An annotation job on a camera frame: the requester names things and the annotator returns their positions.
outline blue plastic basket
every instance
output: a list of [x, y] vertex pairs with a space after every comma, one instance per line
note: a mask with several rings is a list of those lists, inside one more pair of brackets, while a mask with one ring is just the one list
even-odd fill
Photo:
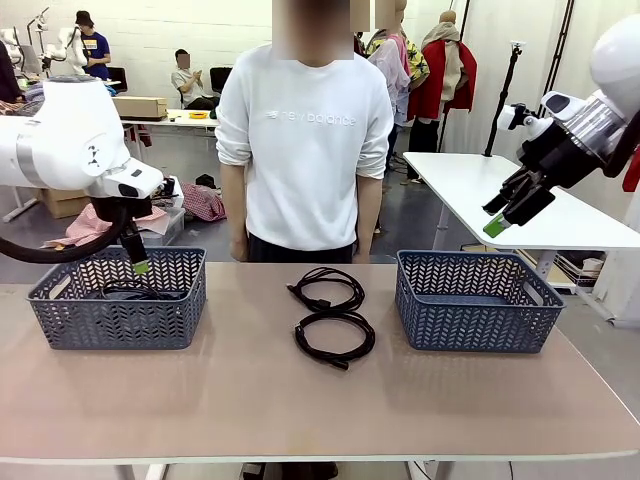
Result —
[[[59, 350], [178, 350], [191, 344], [207, 296], [206, 251], [147, 248], [148, 273], [137, 276], [126, 251], [109, 247], [54, 267], [28, 300], [51, 348]], [[136, 280], [180, 300], [101, 300], [110, 280]]]
[[538, 353], [564, 301], [518, 255], [398, 252], [396, 305], [418, 350]]

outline coiled black cable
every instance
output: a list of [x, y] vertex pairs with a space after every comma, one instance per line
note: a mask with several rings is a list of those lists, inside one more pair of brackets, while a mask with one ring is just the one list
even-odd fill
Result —
[[[308, 327], [314, 322], [329, 319], [341, 320], [343, 322], [351, 323], [360, 328], [360, 330], [362, 330], [365, 335], [365, 340], [362, 345], [345, 353], [326, 352], [324, 350], [313, 348], [311, 345], [309, 345], [307, 337], [304, 334], [305, 327]], [[355, 312], [337, 312], [333, 310], [327, 310], [323, 312], [313, 313], [302, 320], [298, 325], [296, 325], [294, 335], [296, 338], [296, 343], [307, 355], [315, 358], [320, 362], [325, 362], [329, 365], [333, 365], [334, 367], [341, 370], [349, 370], [349, 362], [364, 357], [369, 352], [371, 352], [371, 350], [373, 350], [373, 346], [376, 344], [376, 332], [362, 315]]]
[[[329, 275], [338, 275], [342, 278], [328, 277]], [[328, 300], [316, 300], [307, 297], [302, 289], [307, 285], [317, 282], [342, 283], [343, 285], [351, 287], [353, 294], [349, 300], [338, 305], [331, 305], [331, 302]], [[287, 288], [312, 312], [353, 312], [362, 306], [365, 297], [364, 288], [362, 288], [360, 282], [351, 275], [330, 267], [318, 267], [311, 270], [302, 277], [296, 285], [287, 285]]]

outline clothes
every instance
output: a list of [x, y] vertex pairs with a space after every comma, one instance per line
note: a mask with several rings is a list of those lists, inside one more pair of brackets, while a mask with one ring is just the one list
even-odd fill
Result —
[[[439, 119], [441, 111], [471, 110], [478, 65], [471, 51], [459, 41], [453, 24], [440, 24], [425, 37], [422, 53], [431, 74], [413, 92], [409, 100], [408, 119]], [[456, 60], [455, 48], [458, 48]]]
[[185, 110], [215, 110], [220, 99], [218, 97], [200, 97], [196, 98], [189, 105], [184, 107]]
[[369, 62], [382, 72], [387, 81], [387, 92], [396, 124], [406, 122], [408, 102], [399, 102], [404, 93], [409, 92], [409, 60], [404, 41], [392, 35], [369, 57]]
[[[429, 65], [425, 61], [424, 56], [416, 47], [416, 44], [409, 40], [403, 32], [403, 37], [407, 44], [407, 57], [409, 58], [409, 71], [411, 74], [411, 81], [415, 82], [416, 80], [421, 79], [424, 76], [429, 75]], [[375, 51], [380, 48], [380, 45], [384, 43], [387, 39], [387, 31], [379, 30], [373, 36], [369, 45], [367, 46], [367, 55], [371, 56], [375, 53]]]
[[[151, 230], [160, 235], [167, 232], [171, 218], [164, 210], [152, 207], [151, 215], [144, 218], [136, 218], [135, 223], [139, 229]], [[77, 247], [96, 240], [111, 227], [111, 222], [100, 220], [93, 205], [84, 207], [82, 213], [76, 218], [66, 231], [66, 238], [50, 240], [44, 243], [45, 247], [55, 248], [58, 245], [75, 245]]]
[[[98, 32], [94, 32], [93, 35], [85, 35], [83, 33], [80, 38], [82, 39], [83, 48], [90, 58], [101, 60], [105, 55], [111, 54], [109, 42]], [[105, 81], [109, 79], [109, 70], [104, 63], [83, 68], [92, 77], [101, 78]]]
[[16, 98], [21, 96], [22, 91], [13, 73], [11, 57], [4, 44], [0, 42], [0, 101], [15, 103]]
[[205, 222], [217, 222], [227, 218], [224, 204], [212, 188], [193, 183], [181, 183], [180, 188], [184, 195], [182, 206], [190, 214]]
[[353, 244], [334, 250], [303, 252], [279, 247], [249, 235], [250, 263], [348, 264], [353, 262]]
[[384, 76], [353, 56], [311, 68], [266, 45], [229, 76], [218, 156], [247, 167], [247, 230], [268, 243], [319, 251], [356, 240], [356, 175], [384, 177], [393, 113]]
[[[422, 123], [415, 122], [409, 135], [409, 151], [420, 153], [435, 153], [438, 151], [438, 128], [440, 122]], [[407, 178], [415, 180], [420, 178], [418, 172], [407, 164]]]
[[[178, 68], [171, 74], [171, 83], [177, 90], [180, 90], [180, 87], [185, 85], [191, 79], [191, 77], [193, 77], [193, 73], [191, 73], [191, 70], [187, 68]], [[204, 89], [198, 82], [193, 82], [191, 90], [189, 90], [187, 93], [182, 92], [182, 104], [190, 105], [197, 99], [204, 96]]]

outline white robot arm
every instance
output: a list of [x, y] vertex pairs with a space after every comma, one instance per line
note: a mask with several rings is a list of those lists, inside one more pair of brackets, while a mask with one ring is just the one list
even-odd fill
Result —
[[22, 53], [18, 46], [18, 39], [16, 38], [16, 30], [13, 28], [3, 28], [0, 30], [0, 43], [3, 43], [9, 52], [11, 63], [13, 65], [19, 65], [22, 63]]
[[76, 261], [120, 236], [140, 271], [146, 253], [133, 218], [151, 213], [159, 170], [131, 158], [120, 117], [100, 80], [54, 77], [33, 118], [0, 117], [0, 185], [85, 190], [98, 216], [113, 226], [105, 237], [70, 251], [26, 249], [0, 238], [0, 253], [31, 263]]
[[58, 46], [49, 44], [44, 54], [44, 66], [49, 68], [51, 61], [68, 61], [76, 75], [84, 75], [82, 67], [87, 66], [84, 54], [81, 32], [78, 27], [62, 28], [58, 34]]
[[522, 168], [484, 206], [499, 215], [484, 231], [496, 237], [512, 225], [525, 225], [549, 206], [555, 186], [571, 188], [598, 168], [615, 178], [640, 143], [640, 15], [614, 25], [596, 44], [591, 74], [600, 90], [587, 100], [559, 92], [542, 99], [551, 113], [540, 119], [525, 105], [505, 107], [503, 130], [525, 126], [529, 139], [518, 158]]

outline pink fabric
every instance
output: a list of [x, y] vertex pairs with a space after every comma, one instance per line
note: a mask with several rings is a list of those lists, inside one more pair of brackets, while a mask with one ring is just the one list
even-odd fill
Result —
[[217, 222], [227, 218], [224, 204], [218, 194], [209, 187], [181, 183], [184, 209], [205, 222]]
[[409, 75], [409, 77], [411, 77], [411, 68], [409, 66], [409, 51], [407, 50], [407, 42], [405, 41], [404, 38], [402, 38], [397, 33], [394, 33], [393, 35], [389, 35], [389, 37], [387, 38], [390, 38], [391, 40], [396, 42], [396, 45], [398, 45], [398, 51], [400, 52], [400, 60], [402, 61], [402, 66], [404, 67], [404, 71], [407, 75]]
[[[145, 225], [156, 223], [158, 219], [161, 219], [163, 217], [168, 217], [167, 212], [159, 209], [158, 207], [153, 207], [151, 215], [149, 215], [148, 217], [136, 219], [136, 225], [138, 226], [138, 228], [142, 229], [145, 228]], [[71, 225], [69, 225], [69, 228], [67, 228], [66, 232], [66, 238], [50, 240], [48, 242], [45, 242], [44, 246], [55, 248], [58, 245], [75, 245], [79, 247], [80, 245], [84, 245], [100, 237], [109, 229], [110, 226], [110, 222], [105, 222], [98, 218], [93, 205], [89, 204], [84, 208], [78, 218], [76, 218], [75, 221]]]

